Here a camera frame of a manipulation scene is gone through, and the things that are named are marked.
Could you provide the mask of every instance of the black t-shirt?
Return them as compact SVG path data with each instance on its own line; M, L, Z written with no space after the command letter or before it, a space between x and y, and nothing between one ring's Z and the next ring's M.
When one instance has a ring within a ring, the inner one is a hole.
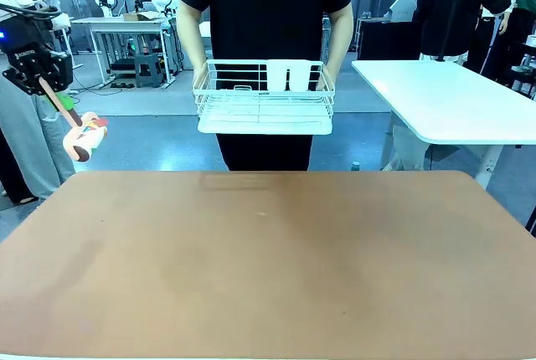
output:
M319 60L322 14L351 0L182 0L210 7L215 59Z

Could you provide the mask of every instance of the brown table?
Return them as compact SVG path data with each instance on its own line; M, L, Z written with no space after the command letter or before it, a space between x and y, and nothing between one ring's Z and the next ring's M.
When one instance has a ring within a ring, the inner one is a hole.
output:
M0 352L536 357L536 240L457 172L93 172L0 244Z

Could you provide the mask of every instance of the black pants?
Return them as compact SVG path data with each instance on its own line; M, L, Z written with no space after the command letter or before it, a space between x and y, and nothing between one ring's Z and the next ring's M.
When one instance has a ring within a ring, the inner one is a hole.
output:
M28 190L23 175L18 168L17 161L11 152L11 148L0 130L0 183L8 193L9 199L14 203L20 203L25 198L33 195Z
M312 136L218 134L230 171L306 171Z
M502 35L498 35L489 52L482 75L499 84L508 84L511 80L505 76L507 69L513 65L520 65L523 59L523 51L519 44L527 41L527 37L533 32L536 14L515 8L508 21L508 29Z
M469 48L467 61L463 64L466 69L480 74L484 61L486 61L489 45L492 43L494 29L495 17L478 19L478 26Z

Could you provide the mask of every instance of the hand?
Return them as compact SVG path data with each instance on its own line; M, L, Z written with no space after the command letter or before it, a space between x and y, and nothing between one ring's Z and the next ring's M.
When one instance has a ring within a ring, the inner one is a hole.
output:
M202 87L200 83L204 81L209 74L209 67L205 61L201 67L193 68L193 80L192 80L192 89L196 87L199 89Z
M508 28L508 19L504 18L501 21L501 24L499 25L499 35L502 35L503 33L505 33L507 28Z
M329 77L335 84L335 79L332 76L333 72L330 71L328 66L326 66L326 69L324 71L326 73L326 77ZM326 83L324 82L323 77L320 77L320 79L318 80L318 84L317 84L317 90L324 90L325 87L326 87Z

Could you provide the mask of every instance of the gray pants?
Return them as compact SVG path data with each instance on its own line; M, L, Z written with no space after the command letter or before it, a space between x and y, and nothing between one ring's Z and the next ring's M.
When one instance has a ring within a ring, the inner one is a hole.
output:
M0 127L35 197L48 198L75 174L54 107L43 96L26 95L2 76Z

